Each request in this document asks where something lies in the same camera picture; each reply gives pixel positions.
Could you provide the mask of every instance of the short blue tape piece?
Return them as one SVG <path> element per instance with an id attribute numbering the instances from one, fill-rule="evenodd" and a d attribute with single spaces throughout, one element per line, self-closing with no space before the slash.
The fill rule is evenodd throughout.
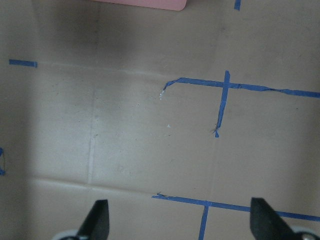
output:
<path id="1" fill-rule="evenodd" d="M 235 0 L 234 9 L 240 11 L 241 0 Z"/>
<path id="2" fill-rule="evenodd" d="M 38 63 L 36 61 L 23 61 L 23 60 L 9 59 L 9 64 L 34 67 L 34 68 L 38 67 Z"/>
<path id="3" fill-rule="evenodd" d="M 218 121 L 216 123 L 216 127 L 214 130 L 216 138 L 219 137 L 218 130 L 221 127 L 222 118 L 224 117 L 225 107 L 226 107 L 227 98 L 228 98 L 229 83 L 230 83 L 230 73 L 229 73 L 229 71 L 225 71 Z"/>
<path id="4" fill-rule="evenodd" d="M 186 203 L 186 204 L 196 204 L 196 205 L 203 205 L 203 206 L 207 206 L 207 207 L 242 211 L 242 212 L 250 212 L 250 207 L 248 207 L 248 206 L 232 205 L 232 204 L 226 204 L 226 203 L 220 203 L 220 202 L 214 202 L 214 201 L 197 200 L 197 199 L 178 197 L 178 196 L 165 196 L 160 193 L 158 193 L 157 196 L 152 196 L 152 198 L 153 199 L 169 200 L 169 201 Z M 320 216 L 312 216 L 312 215 L 291 213 L 291 212 L 285 212 L 285 211 L 276 211 L 276 213 L 279 216 L 285 217 L 285 218 L 320 222 Z"/>
<path id="5" fill-rule="evenodd" d="M 204 206 L 198 240 L 204 240 L 205 231 L 206 231 L 206 224 L 207 224 L 207 218 L 208 218 L 208 211 L 209 211 L 209 207 L 208 206 Z"/>
<path id="6" fill-rule="evenodd" d="M 175 83 L 202 85 L 202 86 L 217 87 L 217 88 L 224 87 L 224 83 L 222 81 L 210 81 L 210 80 L 181 77 L 181 78 L 174 80 L 174 81 L 168 81 L 165 84 L 163 91 L 165 91 L 167 89 L 167 87 L 169 87 Z M 309 98 L 320 99 L 320 92 L 314 92 L 314 91 L 276 89 L 276 88 L 271 88 L 271 87 L 267 87 L 267 86 L 232 83 L 232 82 L 229 83 L 229 88 L 231 88 L 231 89 L 246 89 L 246 90 L 257 91 L 257 92 L 274 91 L 274 92 L 279 92 L 279 93 L 288 94 L 288 95 L 295 95 L 295 96 L 300 96 L 300 97 L 309 97 Z"/>
<path id="7" fill-rule="evenodd" d="M 2 155 L 2 153 L 4 152 L 4 150 L 0 147 L 0 157 Z M 0 167 L 0 176 L 3 176 L 6 174 L 6 171 L 3 170 L 1 167 Z"/>

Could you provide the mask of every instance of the pink object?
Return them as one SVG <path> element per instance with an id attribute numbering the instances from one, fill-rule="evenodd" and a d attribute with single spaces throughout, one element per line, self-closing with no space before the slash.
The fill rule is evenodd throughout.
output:
<path id="1" fill-rule="evenodd" d="M 99 2 L 134 5 L 155 9 L 181 11 L 185 8 L 187 0 L 94 0 Z"/>

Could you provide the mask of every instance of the blue tape strip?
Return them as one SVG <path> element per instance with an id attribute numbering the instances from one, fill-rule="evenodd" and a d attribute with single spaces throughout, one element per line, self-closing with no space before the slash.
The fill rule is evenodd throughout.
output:
<path id="1" fill-rule="evenodd" d="M 2 155 L 2 153 L 4 152 L 4 150 L 0 147 L 0 157 Z M 6 171 L 3 170 L 1 167 L 0 167 L 0 176 L 3 176 L 6 174 Z"/>
<path id="2" fill-rule="evenodd" d="M 160 193 L 158 193 L 157 196 L 152 196 L 152 198 L 153 199 L 169 200 L 169 201 L 180 202 L 180 203 L 187 203 L 187 204 L 203 205 L 203 206 L 207 206 L 207 207 L 236 210 L 236 211 L 242 211 L 242 212 L 250 212 L 250 207 L 248 207 L 248 206 L 232 205 L 232 204 L 226 204 L 226 203 L 220 203 L 220 202 L 214 202 L 214 201 L 197 200 L 197 199 L 178 197 L 178 196 L 165 196 Z M 312 216 L 312 215 L 291 213 L 291 212 L 285 212 L 285 211 L 276 211 L 276 213 L 279 216 L 285 217 L 285 218 L 320 222 L 320 216 Z"/>
<path id="3" fill-rule="evenodd" d="M 240 11 L 241 0 L 235 0 L 234 9 Z"/>
<path id="4" fill-rule="evenodd" d="M 23 60 L 9 59 L 9 64 L 34 67 L 34 68 L 38 67 L 38 63 L 36 61 L 23 61 Z"/>
<path id="5" fill-rule="evenodd" d="M 205 231 L 206 231 L 206 224 L 207 224 L 207 218 L 208 218 L 208 211 L 209 211 L 209 207 L 208 206 L 204 206 L 198 240 L 204 240 Z"/>
<path id="6" fill-rule="evenodd" d="M 228 98 L 229 83 L 230 83 L 230 73 L 229 73 L 229 71 L 225 71 L 218 121 L 217 121 L 215 130 L 214 130 L 216 138 L 219 137 L 218 130 L 221 127 L 222 118 L 224 117 L 225 107 L 226 107 L 227 98 Z"/>
<path id="7" fill-rule="evenodd" d="M 163 91 L 165 91 L 167 89 L 167 87 L 169 87 L 175 83 L 202 85 L 202 86 L 218 87 L 218 88 L 224 87 L 224 83 L 222 81 L 210 81 L 210 80 L 181 77 L 181 78 L 174 80 L 174 81 L 168 81 L 165 84 Z M 275 92 L 288 94 L 288 95 L 320 99 L 320 92 L 314 92 L 314 91 L 276 89 L 276 88 L 271 88 L 271 87 L 267 87 L 267 86 L 232 83 L 232 82 L 229 83 L 229 88 L 231 88 L 231 89 L 246 89 L 246 90 L 257 91 L 257 92 L 275 91 Z"/>

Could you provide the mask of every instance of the metal screw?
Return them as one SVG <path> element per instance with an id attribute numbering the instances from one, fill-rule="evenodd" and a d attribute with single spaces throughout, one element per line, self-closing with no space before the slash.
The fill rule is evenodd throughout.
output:
<path id="1" fill-rule="evenodd" d="M 308 233 L 302 235 L 302 240 L 316 240 L 316 238 Z"/>

